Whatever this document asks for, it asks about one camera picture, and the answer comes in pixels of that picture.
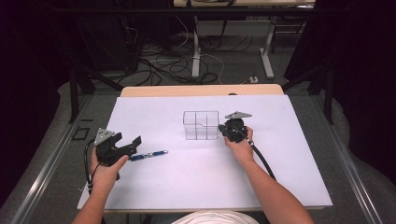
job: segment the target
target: table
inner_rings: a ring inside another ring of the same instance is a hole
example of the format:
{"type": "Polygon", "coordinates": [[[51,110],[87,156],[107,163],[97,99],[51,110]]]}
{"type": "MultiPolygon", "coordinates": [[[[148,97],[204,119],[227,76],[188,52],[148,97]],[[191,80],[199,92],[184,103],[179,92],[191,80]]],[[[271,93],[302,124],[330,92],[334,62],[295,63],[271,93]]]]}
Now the table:
{"type": "MultiPolygon", "coordinates": [[[[175,7],[186,7],[187,0],[174,0],[175,7]]],[[[191,0],[192,7],[227,7],[228,2],[206,3],[191,0]]],[[[313,5],[315,0],[236,0],[233,7],[284,7],[313,5]]],[[[194,56],[192,63],[192,77],[199,76],[201,49],[199,48],[199,35],[221,35],[223,21],[198,21],[195,17],[197,31],[194,32],[194,56]]],[[[260,49],[265,75],[269,79],[275,78],[268,58],[272,38],[276,27],[276,17],[269,21],[227,21],[227,28],[223,35],[256,35],[266,36],[264,48],[260,49]]]]}
{"type": "MultiPolygon", "coordinates": [[[[169,150],[169,153],[161,157],[127,163],[120,171],[121,178],[108,197],[106,211],[158,213],[203,209],[261,210],[243,170],[233,158],[231,151],[224,146],[222,137],[213,141],[192,142],[184,139],[182,123],[179,123],[181,110],[187,107],[201,109],[213,105],[221,105],[221,115],[224,114],[223,108],[228,110],[230,105],[235,105],[235,108],[243,106],[247,113],[256,110],[249,121],[255,130],[256,146],[270,163],[277,180],[308,208],[331,206],[328,191],[288,101],[288,96],[283,95],[277,85],[125,88],[107,126],[108,130],[122,132],[123,138],[118,142],[118,146],[129,144],[136,134],[141,134],[142,144],[137,149],[138,154],[156,150],[169,150]],[[227,96],[229,93],[239,95],[227,96]],[[257,109],[262,108],[255,105],[248,108],[247,99],[265,101],[266,124],[264,122],[257,125],[257,121],[264,118],[262,114],[257,113],[257,109]],[[283,121],[274,120],[275,117],[282,117],[283,121]],[[162,122],[162,126],[156,127],[159,121],[162,122]],[[291,135],[291,139],[286,142],[276,141],[276,136],[280,136],[281,132],[291,135]],[[260,138],[264,133],[269,135],[260,138]],[[292,144],[293,150],[285,151],[284,149],[290,147],[284,144],[292,144]],[[300,156],[304,162],[296,159],[300,156]],[[296,167],[301,169],[298,180],[295,178],[297,174],[293,174],[296,167]]],[[[88,197],[88,192],[84,190],[78,208],[82,207],[88,197]]]]}

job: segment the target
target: marker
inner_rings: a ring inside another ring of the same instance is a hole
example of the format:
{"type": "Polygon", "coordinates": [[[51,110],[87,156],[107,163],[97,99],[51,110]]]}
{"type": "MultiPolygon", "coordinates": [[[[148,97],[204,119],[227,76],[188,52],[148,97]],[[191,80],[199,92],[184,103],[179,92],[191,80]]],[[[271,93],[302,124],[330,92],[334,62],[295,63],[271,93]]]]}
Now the marker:
{"type": "Polygon", "coordinates": [[[150,152],[148,154],[143,154],[143,155],[137,155],[137,156],[132,156],[129,158],[130,161],[140,161],[145,158],[150,158],[150,157],[156,157],[156,156],[161,156],[165,155],[168,153],[168,151],[157,151],[157,152],[150,152]]]}

